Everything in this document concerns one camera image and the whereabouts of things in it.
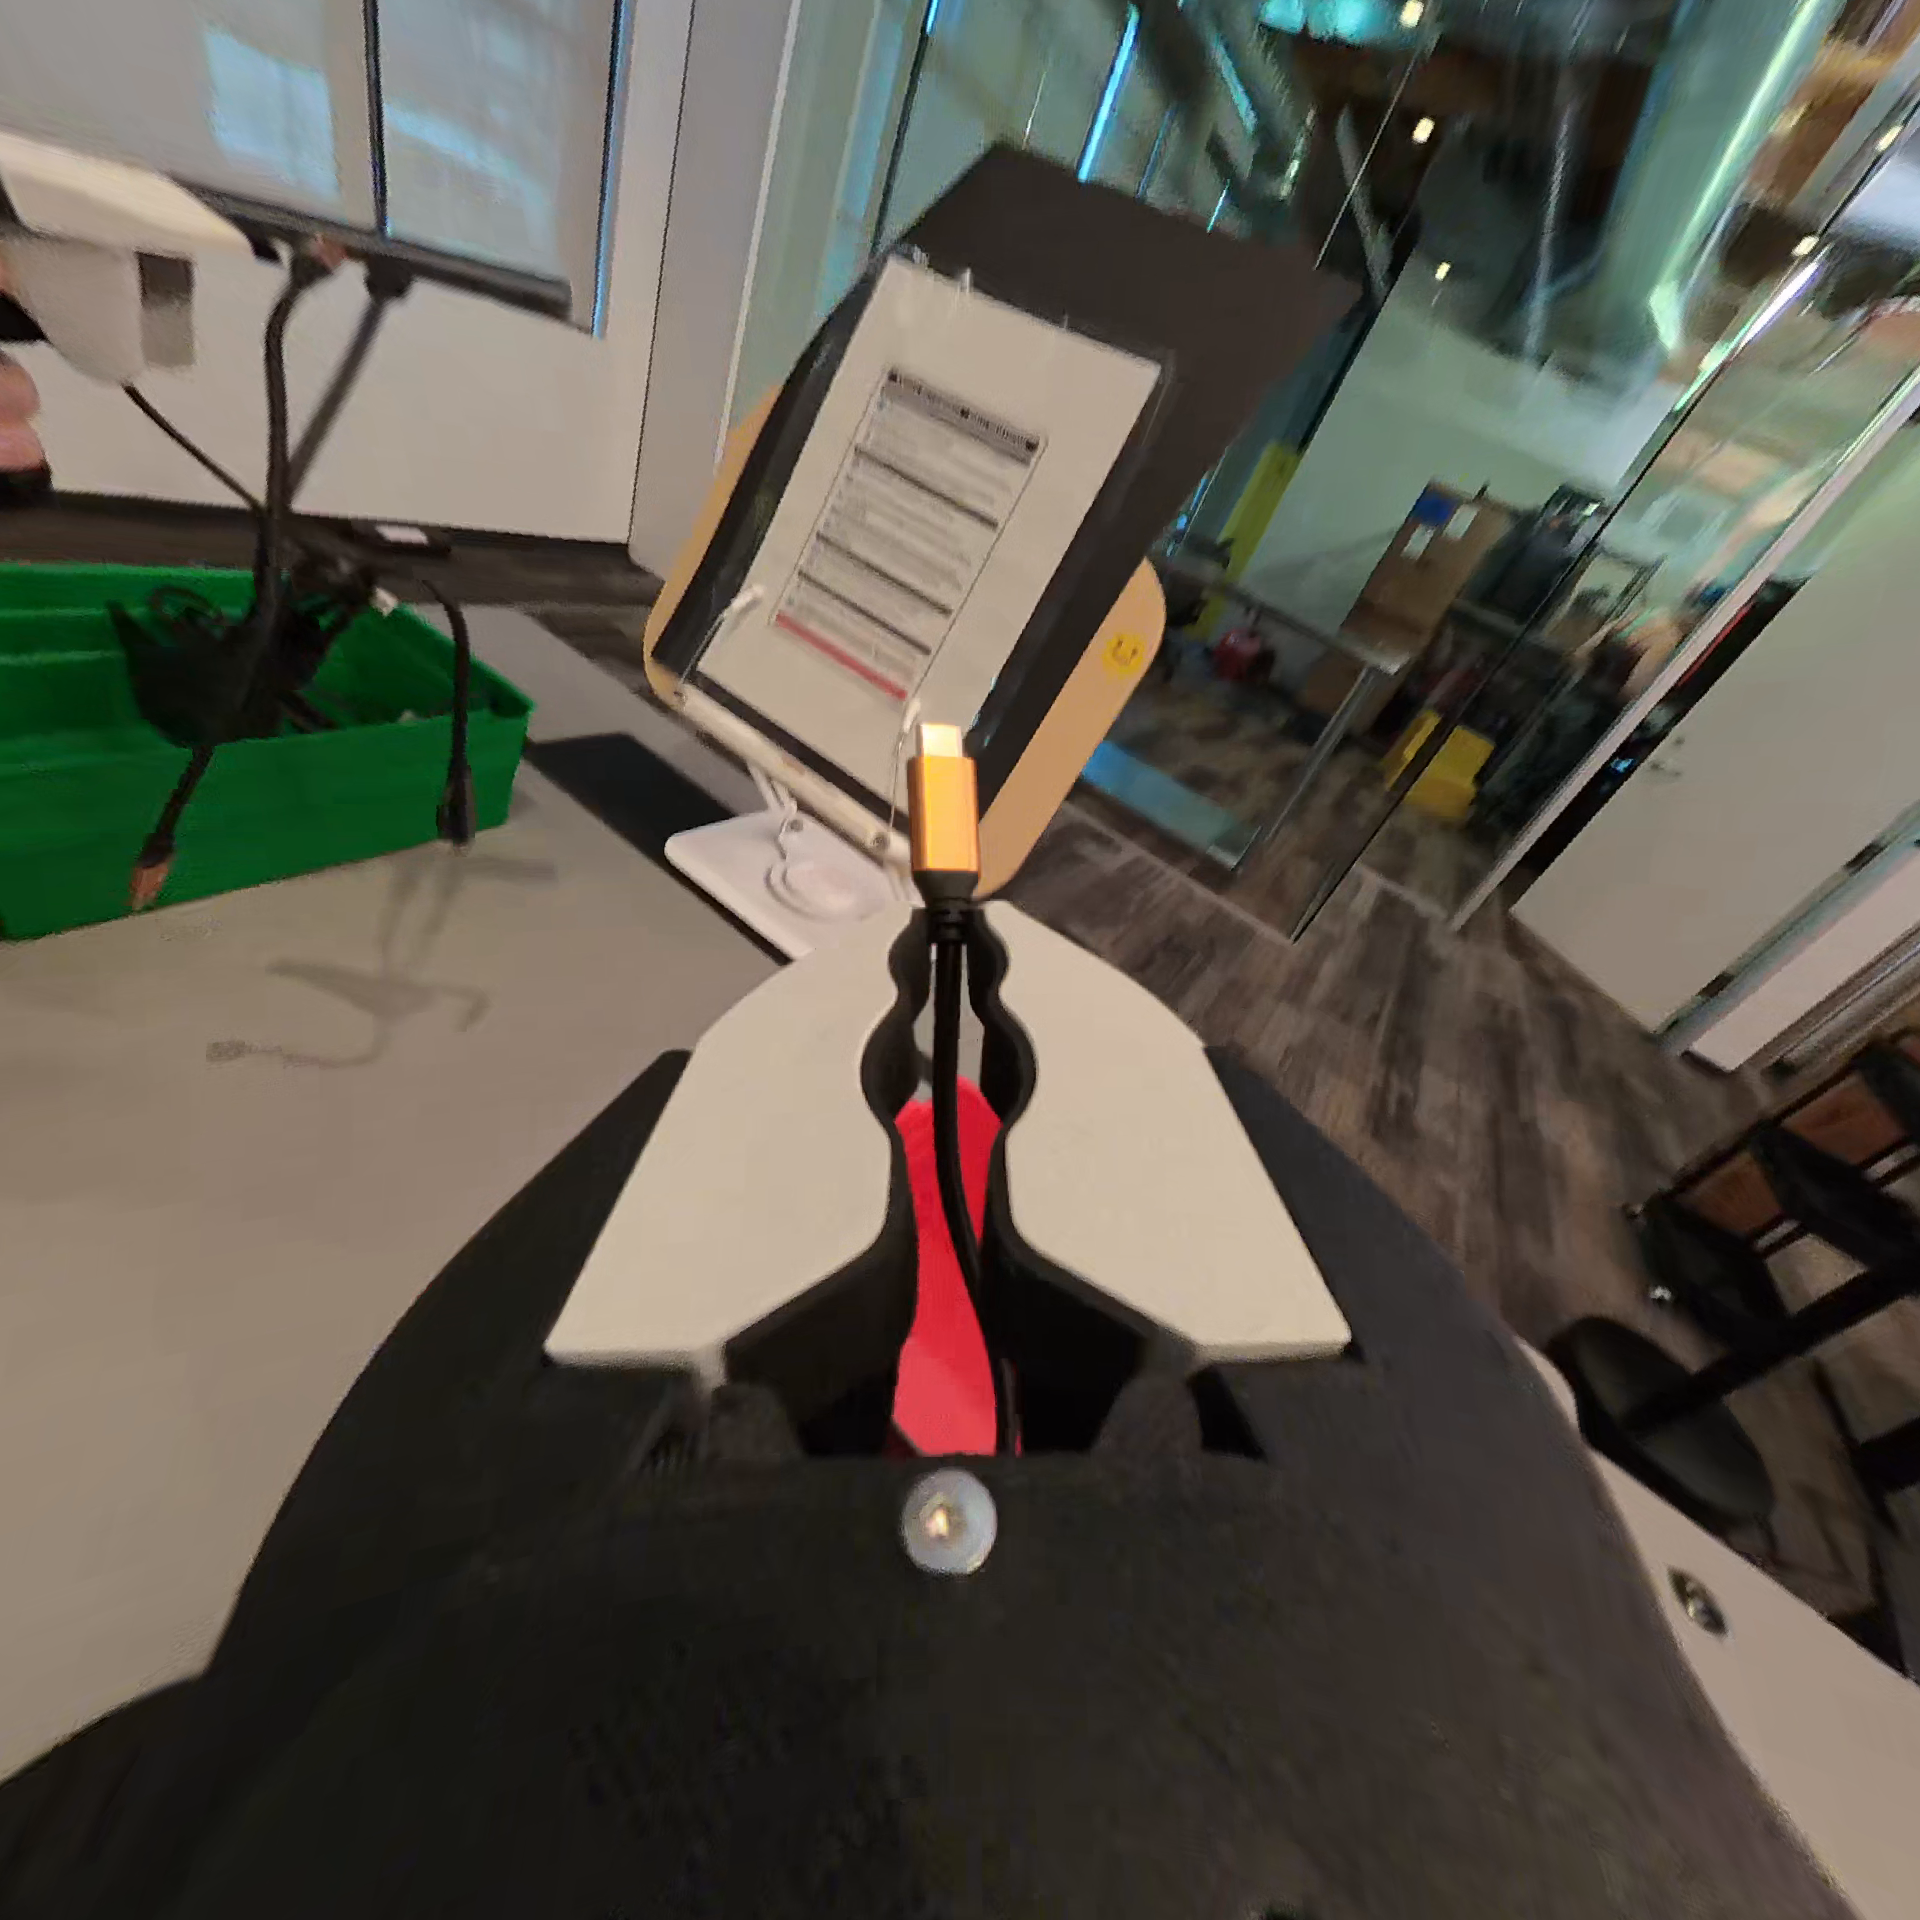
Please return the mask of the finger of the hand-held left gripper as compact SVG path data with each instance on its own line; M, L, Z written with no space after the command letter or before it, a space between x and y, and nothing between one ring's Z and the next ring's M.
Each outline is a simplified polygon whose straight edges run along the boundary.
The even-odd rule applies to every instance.
M249 255L234 221L151 167L2 132L2 340L95 381L198 359L197 270Z

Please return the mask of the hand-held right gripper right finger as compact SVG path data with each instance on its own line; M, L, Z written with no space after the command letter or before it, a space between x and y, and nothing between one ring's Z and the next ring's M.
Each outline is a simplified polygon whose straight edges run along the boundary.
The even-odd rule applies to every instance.
M1021 1450L1087 1450L1121 1389L1332 1359L1353 1330L1199 1038L1007 902L969 992L999 1117L983 1328Z

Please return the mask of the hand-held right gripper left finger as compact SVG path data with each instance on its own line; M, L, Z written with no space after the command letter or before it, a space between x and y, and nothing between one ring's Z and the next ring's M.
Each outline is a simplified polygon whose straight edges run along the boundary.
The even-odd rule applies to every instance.
M544 1356L764 1388L805 1447L884 1450L918 1303L895 1122L925 992L924 919L868 919L719 1015Z

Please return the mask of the dark grey usb hub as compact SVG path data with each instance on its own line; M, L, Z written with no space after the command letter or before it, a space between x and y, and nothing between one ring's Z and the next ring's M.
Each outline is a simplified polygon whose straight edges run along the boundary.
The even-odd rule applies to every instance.
M319 212L281 208L277 203L237 197L209 186L186 187L213 212L237 228L256 255L269 247L329 245L359 262L383 262L417 282L432 282L469 298L537 312L546 320L570 323L570 291L565 279L502 267L482 259L457 255L437 247L357 228Z

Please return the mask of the white folding holder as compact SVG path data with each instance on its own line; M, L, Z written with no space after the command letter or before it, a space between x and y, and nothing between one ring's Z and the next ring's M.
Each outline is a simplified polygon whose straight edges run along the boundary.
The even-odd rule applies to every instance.
M852 798L701 692L690 723L737 757L757 803L722 822L677 831L670 866L786 960L841 943L921 904L897 815Z

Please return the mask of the yellow floor container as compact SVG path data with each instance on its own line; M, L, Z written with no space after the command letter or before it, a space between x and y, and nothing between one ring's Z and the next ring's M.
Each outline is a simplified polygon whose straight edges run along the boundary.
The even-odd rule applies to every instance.
M1425 707L1414 714L1381 758L1382 784L1392 787L1405 775L1405 768L1424 751L1428 735L1437 731L1437 723L1437 709ZM1494 749L1496 742L1488 734L1474 727L1454 730L1402 803L1442 826L1464 826L1479 795L1479 780Z

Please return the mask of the black round stool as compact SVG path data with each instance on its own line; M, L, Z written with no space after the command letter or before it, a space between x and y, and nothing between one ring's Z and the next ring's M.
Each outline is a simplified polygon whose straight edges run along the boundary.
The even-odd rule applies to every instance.
M1770 1523L1776 1493L1757 1444L1721 1400L1690 1403L1690 1371L1652 1336L1578 1316L1545 1343L1589 1444L1719 1539Z

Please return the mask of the green plastic bin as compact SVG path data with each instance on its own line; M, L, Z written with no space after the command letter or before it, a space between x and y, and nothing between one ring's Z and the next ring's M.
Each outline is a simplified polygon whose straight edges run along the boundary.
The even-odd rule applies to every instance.
M118 920L190 748L138 709L111 621L185 589L239 620L239 566L2 565L2 924L12 941ZM361 613L310 690L314 727L222 748L175 830L159 904L425 846L441 834L453 640L412 608Z

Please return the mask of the stacked cardboard boxes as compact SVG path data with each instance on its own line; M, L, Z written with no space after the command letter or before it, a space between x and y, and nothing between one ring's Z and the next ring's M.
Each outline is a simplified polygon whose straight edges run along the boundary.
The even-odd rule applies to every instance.
M1373 725L1428 654L1454 602L1516 522L1517 510L1488 488L1468 496L1431 482L1385 543L1327 551L1302 570L1295 615L1382 660L1366 670L1358 730Z

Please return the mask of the black framed wooden chair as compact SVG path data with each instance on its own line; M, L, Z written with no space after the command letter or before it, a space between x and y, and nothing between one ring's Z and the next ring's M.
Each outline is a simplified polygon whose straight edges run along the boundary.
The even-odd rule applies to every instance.
M1796 1114L1826 1095L1815 1091L1748 1125L1722 1154L1655 1190L1632 1214L1652 1294L1690 1312L1722 1347L1716 1363L1690 1373L1690 1403L1727 1400L1914 1296L1914 1207L1877 1176L1888 1159L1914 1173L1914 1076L1914 1034L1904 1031L1865 1043L1831 1080L1831 1091L1855 1083L1881 1114L1884 1142L1865 1162L1844 1159L1792 1126ZM1693 1188L1734 1162L1753 1167L1768 1199L1760 1226L1743 1232L1688 1202ZM1854 1272L1790 1312L1768 1277L1766 1253L1796 1240L1846 1258Z

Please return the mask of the laminated instruction sheet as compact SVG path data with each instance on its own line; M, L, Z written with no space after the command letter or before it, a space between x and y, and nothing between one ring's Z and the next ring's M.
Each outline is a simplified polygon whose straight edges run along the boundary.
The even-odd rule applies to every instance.
M889 259L696 690L879 794L909 709L977 717L1161 374Z

